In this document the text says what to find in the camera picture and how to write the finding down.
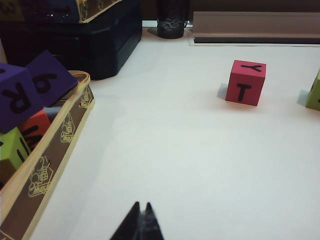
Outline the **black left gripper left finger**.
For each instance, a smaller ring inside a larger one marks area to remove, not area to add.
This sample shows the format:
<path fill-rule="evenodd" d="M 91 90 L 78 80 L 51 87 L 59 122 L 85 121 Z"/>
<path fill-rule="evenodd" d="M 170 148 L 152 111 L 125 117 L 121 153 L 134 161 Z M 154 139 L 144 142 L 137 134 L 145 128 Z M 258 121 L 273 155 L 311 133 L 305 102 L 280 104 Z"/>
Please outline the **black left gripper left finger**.
<path fill-rule="evenodd" d="M 140 216 L 140 203 L 136 201 L 110 239 L 134 240 L 138 230 Z"/>

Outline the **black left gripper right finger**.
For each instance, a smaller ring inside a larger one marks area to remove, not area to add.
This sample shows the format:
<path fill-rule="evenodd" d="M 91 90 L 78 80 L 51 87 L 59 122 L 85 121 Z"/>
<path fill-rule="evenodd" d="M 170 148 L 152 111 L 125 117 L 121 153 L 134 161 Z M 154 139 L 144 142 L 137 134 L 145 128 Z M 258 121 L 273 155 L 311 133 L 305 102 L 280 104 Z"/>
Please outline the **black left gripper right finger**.
<path fill-rule="evenodd" d="M 150 202 L 146 204 L 146 208 L 142 213 L 142 219 L 140 223 L 140 239 L 164 240 L 156 214 Z"/>

